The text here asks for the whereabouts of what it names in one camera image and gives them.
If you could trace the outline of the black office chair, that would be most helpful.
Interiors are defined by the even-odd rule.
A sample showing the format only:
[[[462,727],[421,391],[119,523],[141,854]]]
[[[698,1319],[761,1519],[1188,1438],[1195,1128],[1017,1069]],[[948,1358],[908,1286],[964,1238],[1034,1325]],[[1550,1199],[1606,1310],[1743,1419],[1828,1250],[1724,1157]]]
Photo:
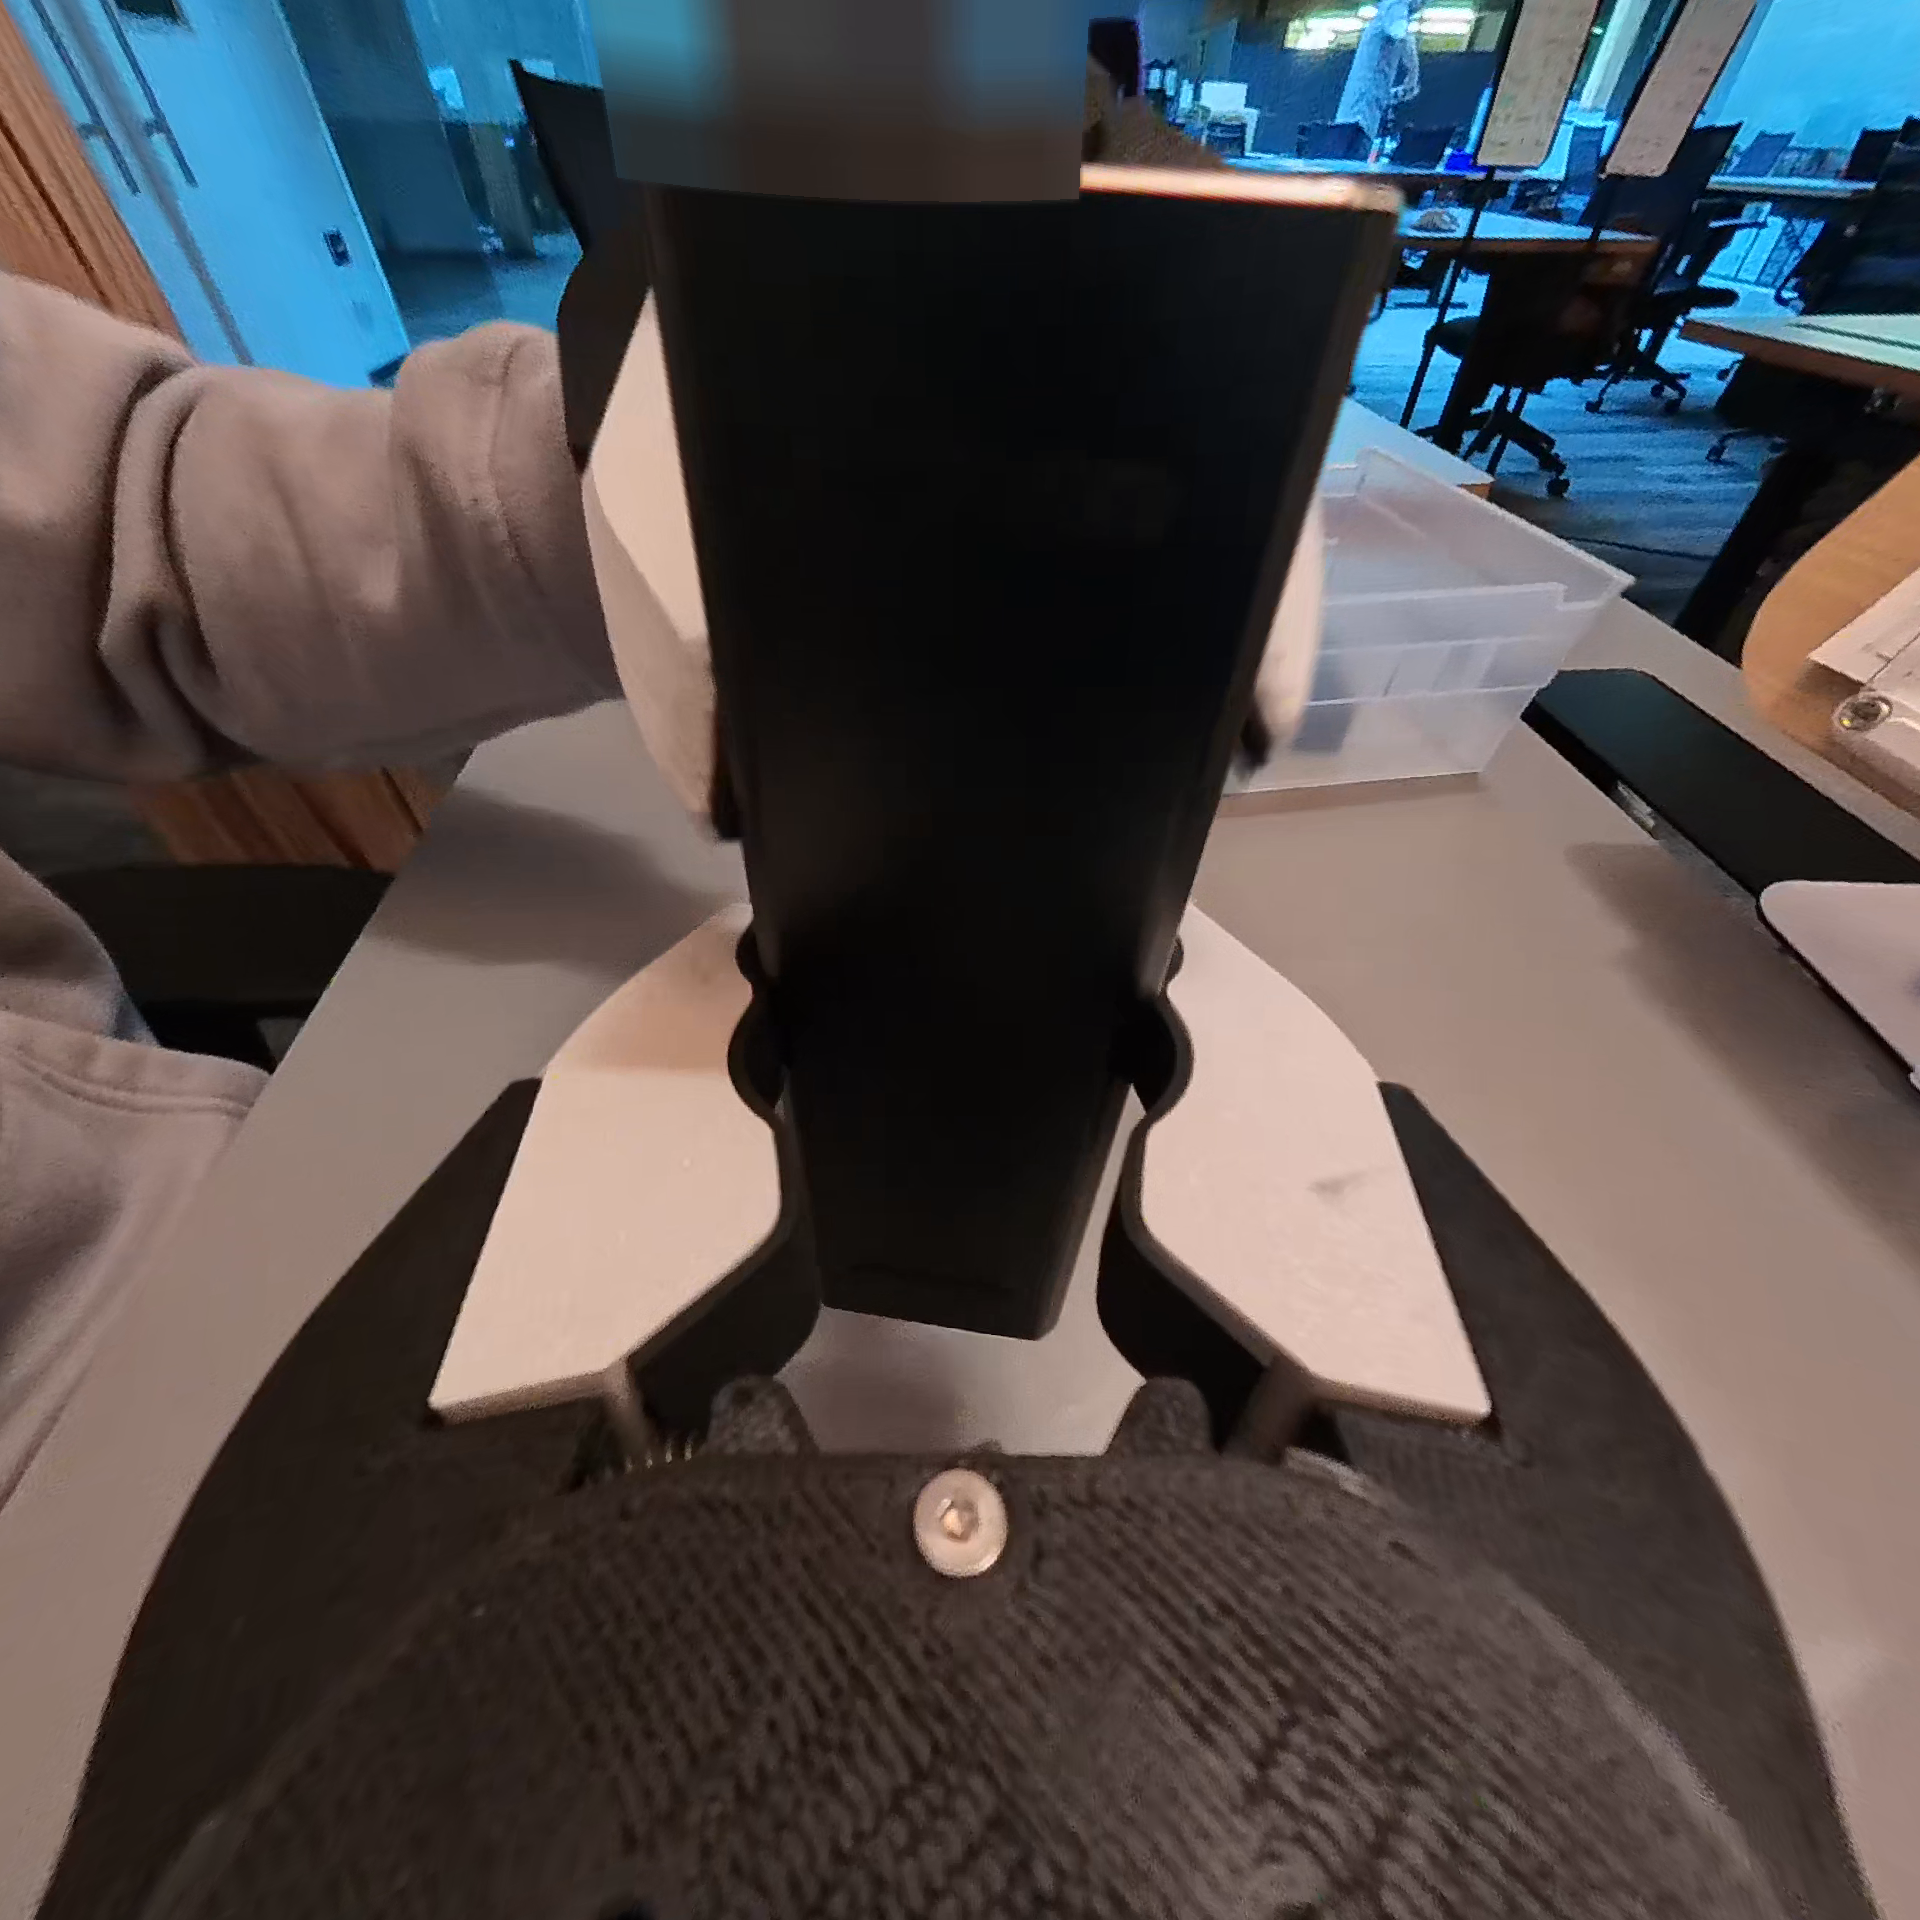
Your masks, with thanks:
[[[1890,141],[1870,192],[1836,214],[1789,274],[1791,319],[1823,333],[1837,320],[1886,322],[1918,313],[1918,130]],[[1778,367],[1743,353],[1719,415],[1727,431],[1708,451],[1724,465],[1739,442],[1789,442],[1855,416],[1883,378],[1846,381],[1813,367]]]
[[[1605,231],[1641,234],[1655,250],[1628,313],[1620,346],[1597,391],[1586,401],[1591,416],[1626,382],[1647,385],[1647,393],[1673,416],[1689,398],[1689,375],[1661,363],[1661,351],[1695,309],[1724,309],[1738,295],[1706,285],[1719,253],[1743,223],[1703,211],[1713,179],[1738,145],[1739,125],[1689,130],[1660,177],[1601,174],[1586,207],[1591,225]]]
[[[1459,269],[1486,274],[1479,312],[1467,319],[1439,319],[1423,337],[1423,355],[1412,381],[1409,402],[1422,386],[1435,355],[1455,360],[1455,373],[1439,416],[1417,427],[1423,440],[1463,462],[1490,453],[1487,474],[1510,446],[1523,446],[1546,474],[1550,498],[1571,493],[1567,465],[1557,442],[1524,422],[1526,395],[1558,378],[1566,360],[1551,341],[1567,302],[1586,272],[1588,242],[1581,239],[1548,240],[1541,234],[1517,240],[1494,240],[1490,250],[1463,248]]]

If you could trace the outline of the white flat pad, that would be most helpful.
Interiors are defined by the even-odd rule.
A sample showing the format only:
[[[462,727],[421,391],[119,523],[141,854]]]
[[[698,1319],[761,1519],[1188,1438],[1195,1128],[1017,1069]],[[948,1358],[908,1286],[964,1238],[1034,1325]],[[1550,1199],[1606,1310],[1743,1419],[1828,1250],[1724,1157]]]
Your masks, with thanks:
[[[1918,885],[1775,880],[1761,919],[1918,1085]]]

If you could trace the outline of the standing notice board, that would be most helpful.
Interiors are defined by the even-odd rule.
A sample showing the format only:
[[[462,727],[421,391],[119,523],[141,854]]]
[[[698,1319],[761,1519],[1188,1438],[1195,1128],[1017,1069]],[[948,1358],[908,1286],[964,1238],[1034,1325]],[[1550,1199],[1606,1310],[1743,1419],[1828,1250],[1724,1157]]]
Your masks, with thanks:
[[[1601,2],[1510,8],[1471,162],[1487,174],[1535,169],[1557,141]]]
[[[1601,181],[1657,179],[1669,171],[1757,8],[1757,2],[1673,8],[1622,114],[1617,143],[1601,162]]]

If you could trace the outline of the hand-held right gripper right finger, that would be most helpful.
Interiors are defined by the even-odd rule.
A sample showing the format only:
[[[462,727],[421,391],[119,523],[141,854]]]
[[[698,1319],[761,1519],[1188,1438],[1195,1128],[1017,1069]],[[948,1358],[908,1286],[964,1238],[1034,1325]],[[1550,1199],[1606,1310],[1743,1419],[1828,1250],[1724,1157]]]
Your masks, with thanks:
[[[1477,1427],[1494,1407],[1374,1069],[1285,974],[1191,909],[1133,1029],[1142,1115],[1095,1310],[1214,1427],[1365,1409]]]

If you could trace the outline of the wooden office desk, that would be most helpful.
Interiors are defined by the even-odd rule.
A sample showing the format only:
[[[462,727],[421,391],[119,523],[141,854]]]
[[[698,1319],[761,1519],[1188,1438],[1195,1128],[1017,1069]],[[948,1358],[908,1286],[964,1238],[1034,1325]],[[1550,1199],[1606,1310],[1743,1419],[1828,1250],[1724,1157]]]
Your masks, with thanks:
[[[1735,426],[1778,442],[1761,488],[1691,591],[1677,631],[1738,666],[1763,599],[1918,451],[1918,319],[1689,320],[1739,362]]]
[[[1561,237],[1578,237],[1588,242],[1591,253],[1586,255],[1586,272],[1581,277],[1581,285],[1578,286],[1574,298],[1563,312],[1558,337],[1557,341],[1551,341],[1554,349],[1561,349],[1566,353],[1566,360],[1561,360],[1557,369],[1558,378],[1554,378],[1541,391],[1530,393],[1526,401],[1543,395],[1557,382],[1581,386],[1597,381],[1606,371],[1626,334],[1628,313],[1636,302],[1636,289],[1641,285],[1641,277],[1646,274],[1647,261],[1655,250],[1650,239],[1635,231],[1548,225],[1521,215],[1486,215],[1477,223],[1471,231],[1465,231],[1455,240],[1445,242],[1443,253],[1450,256],[1452,270],[1479,272],[1483,277],[1486,289],[1486,274],[1477,269],[1459,269],[1455,255],[1461,250],[1490,250],[1494,240],[1524,240],[1535,234],[1541,234],[1548,240]],[[1467,315],[1471,313],[1459,309],[1453,302],[1453,286],[1446,286],[1434,322],[1438,322],[1439,319]],[[1412,423],[1414,410],[1417,401],[1405,401],[1402,411],[1403,426]]]

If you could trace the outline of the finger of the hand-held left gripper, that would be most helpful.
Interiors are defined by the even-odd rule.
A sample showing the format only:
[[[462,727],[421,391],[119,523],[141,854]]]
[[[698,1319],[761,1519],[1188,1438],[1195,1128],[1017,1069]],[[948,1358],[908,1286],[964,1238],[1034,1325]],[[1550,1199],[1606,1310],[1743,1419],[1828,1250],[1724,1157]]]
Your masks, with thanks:
[[[1261,787],[1300,741],[1323,639],[1329,514],[1315,497],[1265,639],[1255,691],[1233,758],[1233,787]]]
[[[716,842],[735,842],[735,794],[653,294],[639,298],[591,435],[582,518],[620,696],[639,744],[686,816]]]

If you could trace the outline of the grey desk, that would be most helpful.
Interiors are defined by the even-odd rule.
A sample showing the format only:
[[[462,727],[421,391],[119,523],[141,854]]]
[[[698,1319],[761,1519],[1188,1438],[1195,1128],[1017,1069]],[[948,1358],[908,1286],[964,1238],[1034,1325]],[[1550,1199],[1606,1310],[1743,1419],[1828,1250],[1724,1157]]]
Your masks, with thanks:
[[[510,1082],[735,891],[601,707],[473,754],[4,1505],[4,1917],[228,1430]],[[1915,1917],[1915,1094],[1526,727],[1479,783],[1214,830],[1201,909],[1409,1087],[1635,1349],[1803,1667],[1883,1917]]]

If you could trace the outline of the person's left forearm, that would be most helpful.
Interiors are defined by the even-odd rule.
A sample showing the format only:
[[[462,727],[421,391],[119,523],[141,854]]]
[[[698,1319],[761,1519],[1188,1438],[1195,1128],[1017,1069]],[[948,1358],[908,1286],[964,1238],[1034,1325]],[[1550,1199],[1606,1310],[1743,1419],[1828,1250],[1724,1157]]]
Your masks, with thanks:
[[[335,391],[4,277],[4,765],[402,767],[617,694],[551,333]]]

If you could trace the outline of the wooden document board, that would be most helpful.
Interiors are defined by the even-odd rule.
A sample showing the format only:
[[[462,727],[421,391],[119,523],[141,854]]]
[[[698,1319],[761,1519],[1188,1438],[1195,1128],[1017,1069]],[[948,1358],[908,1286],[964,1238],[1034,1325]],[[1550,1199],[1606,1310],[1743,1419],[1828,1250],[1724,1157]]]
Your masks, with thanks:
[[[1842,679],[1811,659],[1842,624],[1915,574],[1915,565],[1918,462],[1908,462],[1789,565],[1756,614],[1739,666],[1757,721],[1889,797],[1898,789],[1833,727]]]

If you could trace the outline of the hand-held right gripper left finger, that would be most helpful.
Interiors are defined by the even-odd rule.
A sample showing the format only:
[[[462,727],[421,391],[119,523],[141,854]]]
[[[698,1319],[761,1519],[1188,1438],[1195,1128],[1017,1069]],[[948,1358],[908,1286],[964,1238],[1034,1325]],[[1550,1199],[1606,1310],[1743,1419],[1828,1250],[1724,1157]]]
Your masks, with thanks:
[[[707,1427],[727,1385],[798,1355],[821,1306],[753,912],[730,904],[545,1070],[428,1407]]]

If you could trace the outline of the black desk mat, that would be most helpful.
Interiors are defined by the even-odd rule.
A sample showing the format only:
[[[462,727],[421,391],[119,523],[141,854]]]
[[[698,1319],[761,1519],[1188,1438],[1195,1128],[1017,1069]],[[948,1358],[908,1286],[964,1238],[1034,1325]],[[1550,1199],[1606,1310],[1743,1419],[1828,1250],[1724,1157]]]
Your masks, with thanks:
[[[1918,882],[1914,856],[1646,673],[1566,671],[1523,721],[1594,787],[1646,802],[1748,897],[1788,880]]]

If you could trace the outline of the clear plastic organizer box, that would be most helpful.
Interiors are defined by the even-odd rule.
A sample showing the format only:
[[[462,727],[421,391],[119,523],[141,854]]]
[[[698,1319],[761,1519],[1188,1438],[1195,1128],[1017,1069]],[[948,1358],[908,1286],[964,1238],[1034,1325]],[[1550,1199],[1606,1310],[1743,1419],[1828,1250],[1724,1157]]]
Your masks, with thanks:
[[[1626,595],[1626,574],[1380,448],[1331,465],[1323,639],[1267,798],[1477,778]]]

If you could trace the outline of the person's grey hoodie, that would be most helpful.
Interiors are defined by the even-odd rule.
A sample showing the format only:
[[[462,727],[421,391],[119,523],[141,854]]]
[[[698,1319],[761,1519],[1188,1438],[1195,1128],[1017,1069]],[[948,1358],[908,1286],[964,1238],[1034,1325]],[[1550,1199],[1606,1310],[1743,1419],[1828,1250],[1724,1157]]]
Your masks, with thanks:
[[[105,950],[3,861],[3,1498],[268,1075],[159,1048]]]

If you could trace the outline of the black rectangular bar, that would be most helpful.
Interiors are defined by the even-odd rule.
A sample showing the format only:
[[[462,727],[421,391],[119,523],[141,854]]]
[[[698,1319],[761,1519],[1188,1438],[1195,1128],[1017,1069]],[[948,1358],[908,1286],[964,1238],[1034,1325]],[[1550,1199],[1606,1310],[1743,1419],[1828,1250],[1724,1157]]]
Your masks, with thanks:
[[[1402,195],[659,187],[653,294],[822,1302],[1037,1337]]]

